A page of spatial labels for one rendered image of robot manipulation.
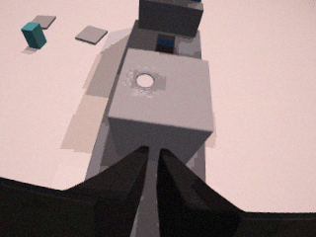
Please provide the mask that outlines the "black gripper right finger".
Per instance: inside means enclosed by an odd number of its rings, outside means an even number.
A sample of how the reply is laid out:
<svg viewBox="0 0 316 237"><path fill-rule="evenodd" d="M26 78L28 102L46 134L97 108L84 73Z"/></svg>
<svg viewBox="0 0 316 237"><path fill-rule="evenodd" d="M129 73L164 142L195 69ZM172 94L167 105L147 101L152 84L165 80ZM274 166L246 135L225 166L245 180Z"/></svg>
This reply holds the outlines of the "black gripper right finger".
<svg viewBox="0 0 316 237"><path fill-rule="evenodd" d="M159 153L157 202L161 237L316 237L316 212L245 212L169 149Z"/></svg>

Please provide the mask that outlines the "teal block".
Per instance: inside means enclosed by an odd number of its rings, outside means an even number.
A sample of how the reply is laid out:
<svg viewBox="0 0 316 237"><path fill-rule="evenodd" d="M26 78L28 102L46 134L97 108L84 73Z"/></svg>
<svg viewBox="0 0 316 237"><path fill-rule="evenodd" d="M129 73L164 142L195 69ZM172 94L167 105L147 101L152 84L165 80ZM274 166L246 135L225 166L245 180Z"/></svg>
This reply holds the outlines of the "teal block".
<svg viewBox="0 0 316 237"><path fill-rule="evenodd" d="M47 40L43 34L43 30L40 27L40 23L27 23L23 28L21 28L21 32L27 40L29 47L31 48L41 48Z"/></svg>

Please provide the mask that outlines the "grey flat square tile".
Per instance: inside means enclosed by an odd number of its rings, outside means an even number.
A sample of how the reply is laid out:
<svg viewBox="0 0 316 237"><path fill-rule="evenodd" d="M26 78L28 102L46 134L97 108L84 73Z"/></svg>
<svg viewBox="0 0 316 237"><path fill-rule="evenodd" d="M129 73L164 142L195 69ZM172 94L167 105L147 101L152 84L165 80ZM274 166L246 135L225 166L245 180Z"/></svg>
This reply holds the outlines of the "grey flat square tile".
<svg viewBox="0 0 316 237"><path fill-rule="evenodd" d="M35 18L32 20L32 23L40 23L40 27L46 31L47 28L50 28L52 21L56 19L55 16L47 16L47 15L36 15Z"/></svg>
<svg viewBox="0 0 316 237"><path fill-rule="evenodd" d="M90 25L88 25L88 27L84 28L75 38L77 40L83 40L86 43L96 44L107 34L107 32L108 31L104 31L104 29L90 27Z"/></svg>

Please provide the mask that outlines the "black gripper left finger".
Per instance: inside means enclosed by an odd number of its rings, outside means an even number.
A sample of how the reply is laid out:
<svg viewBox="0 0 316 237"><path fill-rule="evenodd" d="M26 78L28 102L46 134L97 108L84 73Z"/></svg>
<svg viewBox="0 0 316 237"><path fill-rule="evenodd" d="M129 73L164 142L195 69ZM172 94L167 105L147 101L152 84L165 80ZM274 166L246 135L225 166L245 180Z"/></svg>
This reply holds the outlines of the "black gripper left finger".
<svg viewBox="0 0 316 237"><path fill-rule="evenodd" d="M66 190L0 177L0 237L130 237L149 146Z"/></svg>

